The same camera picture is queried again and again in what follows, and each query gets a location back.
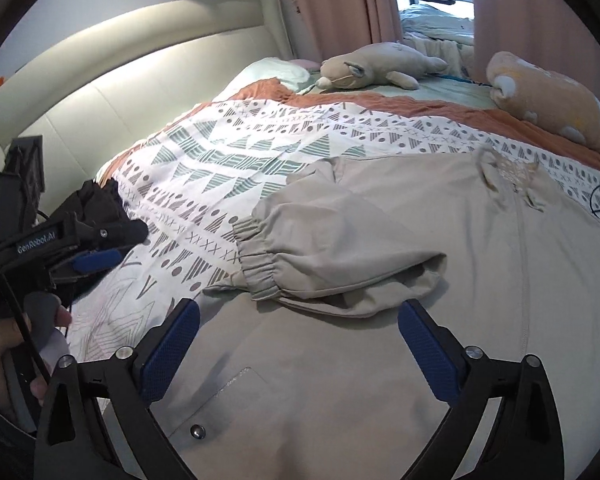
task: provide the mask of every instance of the orange blanket trim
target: orange blanket trim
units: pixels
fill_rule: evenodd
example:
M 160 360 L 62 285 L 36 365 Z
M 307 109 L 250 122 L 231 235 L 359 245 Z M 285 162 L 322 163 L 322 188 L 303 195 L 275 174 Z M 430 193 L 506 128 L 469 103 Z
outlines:
M 334 103 L 354 103 L 369 110 L 387 112 L 403 117 L 442 116 L 456 123 L 465 124 L 492 134 L 498 134 L 507 139 L 526 142 L 542 148 L 555 155 L 565 156 L 600 171 L 600 154 L 589 148 L 571 142 L 564 137 L 550 134 L 534 124 L 520 121 L 503 110 L 477 110 L 446 101 L 417 101 L 408 96 L 385 97 L 376 92 L 328 93 L 297 95 L 286 88 L 276 78 L 256 81 L 240 90 L 230 100 L 261 99 L 278 101 L 296 108 L 309 108 L 316 105 Z M 204 103 L 187 114 L 191 117 L 211 103 Z M 136 146 L 121 154 L 114 160 L 106 171 L 101 183 L 106 182 L 131 153 L 142 146 Z

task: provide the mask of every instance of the headboard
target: headboard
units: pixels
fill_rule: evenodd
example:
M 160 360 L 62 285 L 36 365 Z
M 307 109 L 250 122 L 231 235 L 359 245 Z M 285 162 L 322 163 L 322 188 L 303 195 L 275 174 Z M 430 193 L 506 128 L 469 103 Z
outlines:
M 42 134 L 51 213 L 117 152 L 264 57 L 293 57 L 279 0 L 180 0 L 87 28 L 0 87 L 0 170 L 13 138 Z

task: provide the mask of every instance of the pink curtain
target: pink curtain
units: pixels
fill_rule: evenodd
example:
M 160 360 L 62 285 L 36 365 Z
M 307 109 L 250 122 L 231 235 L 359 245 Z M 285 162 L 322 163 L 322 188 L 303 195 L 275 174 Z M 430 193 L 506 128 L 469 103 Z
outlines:
M 295 0 L 323 59 L 402 39 L 396 0 Z
M 475 77 L 501 50 L 567 75 L 600 100 L 600 46 L 564 0 L 474 0 Z

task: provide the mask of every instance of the metal bolt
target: metal bolt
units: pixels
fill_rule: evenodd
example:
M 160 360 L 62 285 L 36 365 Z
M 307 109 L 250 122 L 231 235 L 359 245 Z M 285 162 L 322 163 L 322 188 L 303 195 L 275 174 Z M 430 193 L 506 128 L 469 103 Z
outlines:
M 464 349 L 464 353 L 467 354 L 471 359 L 480 359 L 484 355 L 482 348 L 478 346 L 468 346 Z
M 71 354 L 63 355 L 58 359 L 58 368 L 68 368 L 75 363 L 75 357 Z
M 116 350 L 116 357 L 118 359 L 124 360 L 129 359 L 134 353 L 134 349 L 131 346 L 123 346 Z
M 206 437 L 205 428 L 203 428 L 199 424 L 194 424 L 189 431 L 191 432 L 191 436 L 196 440 L 202 440 Z
M 538 359 L 535 355 L 526 356 L 526 364 L 533 368 L 538 368 L 540 366 L 540 359 Z

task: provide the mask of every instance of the white patterned bedspread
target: white patterned bedspread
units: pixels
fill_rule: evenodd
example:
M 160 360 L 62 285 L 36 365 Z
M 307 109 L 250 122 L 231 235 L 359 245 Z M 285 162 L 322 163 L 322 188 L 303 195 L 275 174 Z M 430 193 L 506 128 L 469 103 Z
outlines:
M 463 153 L 485 144 L 512 160 L 540 162 L 589 210 L 599 171 L 447 118 L 247 100 L 181 120 L 114 174 L 129 216 L 144 219 L 150 236 L 74 305 L 72 353 L 96 360 L 134 346 L 180 298 L 194 298 L 238 269 L 232 224 L 305 165 L 339 155 Z M 594 204 L 600 208 L 600 192 Z

